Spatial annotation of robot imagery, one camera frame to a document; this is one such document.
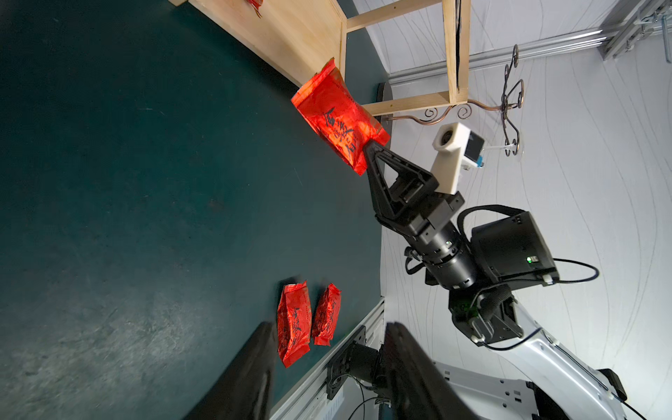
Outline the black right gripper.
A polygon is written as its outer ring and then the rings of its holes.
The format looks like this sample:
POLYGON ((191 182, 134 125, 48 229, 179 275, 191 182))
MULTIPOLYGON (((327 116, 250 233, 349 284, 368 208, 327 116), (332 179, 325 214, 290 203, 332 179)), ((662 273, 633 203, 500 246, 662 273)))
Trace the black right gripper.
POLYGON ((383 147, 364 146, 376 220, 402 236, 433 236, 465 204, 460 192, 435 192, 436 178, 424 168, 383 147))

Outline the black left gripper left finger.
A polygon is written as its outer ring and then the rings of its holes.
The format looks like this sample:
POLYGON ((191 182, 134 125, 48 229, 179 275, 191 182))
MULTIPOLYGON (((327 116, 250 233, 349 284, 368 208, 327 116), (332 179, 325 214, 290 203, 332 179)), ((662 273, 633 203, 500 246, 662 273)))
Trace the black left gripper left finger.
POLYGON ((278 346, 274 324, 262 322, 186 419, 268 419, 278 346))

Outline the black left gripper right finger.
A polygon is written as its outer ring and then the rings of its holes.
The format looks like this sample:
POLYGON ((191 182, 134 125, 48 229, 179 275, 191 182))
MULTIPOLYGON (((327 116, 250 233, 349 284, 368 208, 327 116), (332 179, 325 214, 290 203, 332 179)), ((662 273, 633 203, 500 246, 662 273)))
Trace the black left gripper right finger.
POLYGON ((395 419, 475 419, 401 323, 388 323, 383 363, 395 419))

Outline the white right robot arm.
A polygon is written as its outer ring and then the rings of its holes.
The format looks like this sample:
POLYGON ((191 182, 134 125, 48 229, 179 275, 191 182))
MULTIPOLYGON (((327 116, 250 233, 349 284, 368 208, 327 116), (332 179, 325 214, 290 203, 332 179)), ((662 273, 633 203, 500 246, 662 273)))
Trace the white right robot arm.
POLYGON ((393 404, 401 416, 468 414, 439 362, 430 323, 476 355, 502 357, 570 419, 635 419, 637 411, 599 369, 544 327, 564 316, 562 292, 596 285, 591 264, 551 255, 528 211, 490 205, 497 220, 467 227, 457 188, 462 153, 441 148, 448 177, 379 143, 363 150, 376 220, 383 226, 381 289, 388 302, 383 348, 393 404))

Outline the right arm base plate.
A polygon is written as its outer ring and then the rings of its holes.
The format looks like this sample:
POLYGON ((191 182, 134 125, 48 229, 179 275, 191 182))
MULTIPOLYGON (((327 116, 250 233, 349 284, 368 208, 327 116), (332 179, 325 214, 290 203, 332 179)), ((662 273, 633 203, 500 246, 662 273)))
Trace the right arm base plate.
POLYGON ((336 397, 348 377, 368 383, 369 389, 378 397, 390 399, 383 350, 367 346, 366 332, 365 325, 358 327, 327 363, 325 392, 328 400, 336 397))

